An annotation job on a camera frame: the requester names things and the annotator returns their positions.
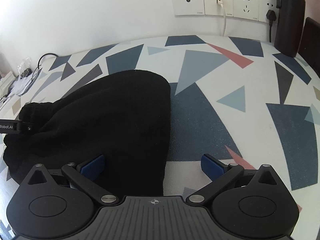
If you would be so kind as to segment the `black power plug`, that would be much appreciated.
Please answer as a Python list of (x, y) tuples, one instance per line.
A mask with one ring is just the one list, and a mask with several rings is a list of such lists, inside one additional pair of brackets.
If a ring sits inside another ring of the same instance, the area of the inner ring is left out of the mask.
[(276, 22), (276, 20), (277, 20), (277, 16), (276, 16), (275, 11), (269, 9), (267, 11), (266, 18), (269, 22), (268, 39), (269, 39), (269, 42), (271, 43), (272, 42), (272, 27), (273, 27), (274, 22)]

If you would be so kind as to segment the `black fleece garment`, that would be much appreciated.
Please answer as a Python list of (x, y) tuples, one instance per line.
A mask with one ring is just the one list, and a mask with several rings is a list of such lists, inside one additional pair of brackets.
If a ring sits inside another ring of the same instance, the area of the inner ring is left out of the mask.
[(170, 141), (171, 87), (162, 76), (127, 70), (55, 102), (29, 103), (29, 134), (4, 137), (3, 160), (21, 183), (35, 164), (59, 169), (103, 157), (95, 183), (118, 197), (162, 196)]

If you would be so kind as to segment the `black water bottle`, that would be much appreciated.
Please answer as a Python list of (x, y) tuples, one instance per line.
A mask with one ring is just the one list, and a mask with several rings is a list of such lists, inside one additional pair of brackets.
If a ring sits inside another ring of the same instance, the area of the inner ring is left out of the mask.
[(279, 11), (274, 46), (282, 54), (295, 57), (303, 31), (305, 0), (276, 0), (276, 8)]

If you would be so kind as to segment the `geometric patterned table cloth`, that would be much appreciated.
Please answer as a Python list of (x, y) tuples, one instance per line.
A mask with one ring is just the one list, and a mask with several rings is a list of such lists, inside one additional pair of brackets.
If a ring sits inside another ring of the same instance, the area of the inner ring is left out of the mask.
[(205, 153), (245, 168), (271, 164), (299, 206), (293, 238), (318, 238), (319, 77), (300, 56), (268, 42), (185, 35), (106, 45), (40, 67), (31, 88), (1, 107), (3, 119), (121, 70), (157, 73), (172, 100), (164, 193), (187, 196), (208, 184)]

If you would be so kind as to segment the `white wall socket panel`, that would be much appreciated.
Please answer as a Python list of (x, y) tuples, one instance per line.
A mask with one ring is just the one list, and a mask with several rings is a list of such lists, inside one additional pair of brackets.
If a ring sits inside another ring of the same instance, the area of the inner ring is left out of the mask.
[(263, 23), (268, 23), (269, 9), (278, 14), (276, 0), (172, 0), (172, 6), (176, 16), (226, 16)]

